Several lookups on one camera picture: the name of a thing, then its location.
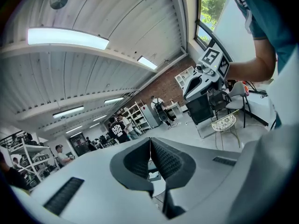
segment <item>black t-shirt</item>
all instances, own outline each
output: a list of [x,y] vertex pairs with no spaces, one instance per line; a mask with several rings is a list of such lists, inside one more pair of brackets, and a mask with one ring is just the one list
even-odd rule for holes
[[115,122],[109,128],[109,136],[117,139],[120,143],[126,142],[128,141],[128,136],[126,132],[124,132],[125,128],[123,123]]
[[17,188],[28,190],[25,179],[14,168],[10,168],[9,171],[4,174],[4,176],[9,185],[13,185],[16,186]]

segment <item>corrugated metal ceiling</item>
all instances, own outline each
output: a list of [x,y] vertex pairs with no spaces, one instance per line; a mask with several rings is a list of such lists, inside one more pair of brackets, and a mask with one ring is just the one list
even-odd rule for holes
[[[25,0],[7,25],[2,46],[25,41],[27,29],[40,26],[100,35],[109,39],[107,49],[135,60],[142,55],[156,65],[176,56],[182,45],[171,0],[68,0],[59,10],[52,9],[49,0]],[[152,76],[146,69],[114,59],[64,51],[29,53],[1,63],[0,95],[5,108],[14,114],[74,97],[87,98],[109,91],[126,93]],[[102,99],[84,102],[84,106],[86,110],[97,109],[101,103]],[[52,117],[55,112],[39,114],[26,121],[43,129],[56,122]]]

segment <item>light fixture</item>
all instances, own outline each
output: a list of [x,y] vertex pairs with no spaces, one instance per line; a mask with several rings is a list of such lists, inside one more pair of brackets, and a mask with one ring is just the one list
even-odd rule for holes
[[69,110],[66,110],[66,111],[58,112],[58,113],[53,114],[53,118],[56,119],[56,118],[59,118],[61,116],[71,114],[71,113],[74,113],[74,112],[77,112],[77,111],[80,111],[80,110],[83,110],[83,109],[84,109],[84,106],[80,106],[80,107],[72,108],[72,109],[69,109]]
[[123,99],[124,99],[124,97],[119,97],[119,98],[115,98],[115,99],[108,99],[108,100],[104,101],[104,104],[113,103],[113,102],[120,101],[120,100],[123,100]]
[[144,58],[143,56],[141,56],[137,61],[143,65],[146,65],[147,67],[150,67],[153,70],[157,68],[157,66],[154,63],[150,62],[148,59]]
[[97,124],[95,124],[95,125],[93,125],[93,126],[90,126],[89,128],[92,128],[92,127],[95,127],[96,125],[98,125],[99,123],[97,123]]
[[71,130],[69,130],[68,132],[65,132],[65,133],[70,133],[70,132],[72,132],[72,131],[74,131],[74,130],[76,130],[76,129],[79,129],[79,128],[81,128],[81,127],[82,127],[82,125],[79,126],[79,127],[77,127],[77,128],[71,129]]
[[103,116],[101,116],[101,117],[99,117],[99,118],[96,118],[96,119],[94,119],[93,121],[97,121],[97,120],[99,120],[99,119],[101,119],[101,118],[104,118],[104,117],[106,117],[107,115],[105,114],[105,115],[103,115]]
[[[81,132],[79,132],[79,133],[82,133],[82,131],[81,131]],[[78,135],[79,133],[76,133],[76,134],[72,135],[70,138],[72,138],[72,137],[74,137],[74,136]]]
[[62,28],[29,28],[28,45],[62,43],[105,50],[108,39],[88,33]]

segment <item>person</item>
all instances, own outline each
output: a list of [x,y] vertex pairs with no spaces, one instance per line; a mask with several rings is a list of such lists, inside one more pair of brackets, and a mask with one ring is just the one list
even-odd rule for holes
[[138,139],[138,136],[137,136],[134,128],[132,127],[131,122],[126,117],[123,117],[121,114],[118,115],[118,119],[123,122],[123,124],[126,127],[126,130],[128,131],[129,135],[131,136],[132,140]]
[[57,151],[57,159],[58,159],[59,163],[62,166],[65,166],[68,163],[70,163],[72,161],[72,159],[62,153],[62,147],[63,147],[62,145],[56,145],[55,149]]
[[89,140],[89,137],[86,137],[86,143],[87,143],[87,146],[88,146],[88,148],[89,148],[90,151],[95,151],[95,150],[97,150],[96,147],[94,147],[94,146],[92,145],[92,142]]
[[13,158],[13,161],[16,163],[16,164],[19,164],[19,161],[16,157]]
[[256,57],[245,63],[231,63],[227,79],[261,82],[269,80],[275,70],[281,72],[296,46],[296,40],[279,11],[269,0],[235,0],[245,16],[245,28],[252,34]]
[[14,157],[13,158],[13,162],[14,162],[14,167],[16,168],[16,169],[18,169],[19,168],[19,161],[18,161],[18,159],[16,158],[16,157]]
[[0,151],[0,170],[2,171],[9,185],[13,185],[17,188],[28,190],[28,186],[26,184],[26,180],[24,179],[24,177],[17,170],[7,165],[3,153],[1,151]]
[[86,143],[90,144],[91,141],[89,140],[89,137],[86,137]]
[[[166,110],[166,108],[164,106],[164,101],[161,98],[155,98],[155,96],[152,96],[150,99],[151,99],[150,106],[153,110],[155,110],[157,112],[158,115],[159,115],[159,112],[164,111],[166,113],[168,119],[170,119],[172,122],[174,121],[174,118]],[[169,121],[166,121],[165,123],[168,125],[168,129],[170,129],[171,124],[169,123]]]
[[117,139],[119,143],[124,143],[130,141],[129,137],[127,136],[126,132],[124,131],[126,127],[121,122],[116,122],[114,117],[109,119],[111,126],[109,128],[109,136],[111,138]]

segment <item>white robot body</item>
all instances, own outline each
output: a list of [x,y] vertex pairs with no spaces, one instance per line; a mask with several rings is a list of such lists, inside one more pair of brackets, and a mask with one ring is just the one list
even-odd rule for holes
[[198,59],[195,72],[186,80],[183,90],[184,99],[192,101],[212,88],[222,87],[228,69],[229,62],[223,52],[207,48]]

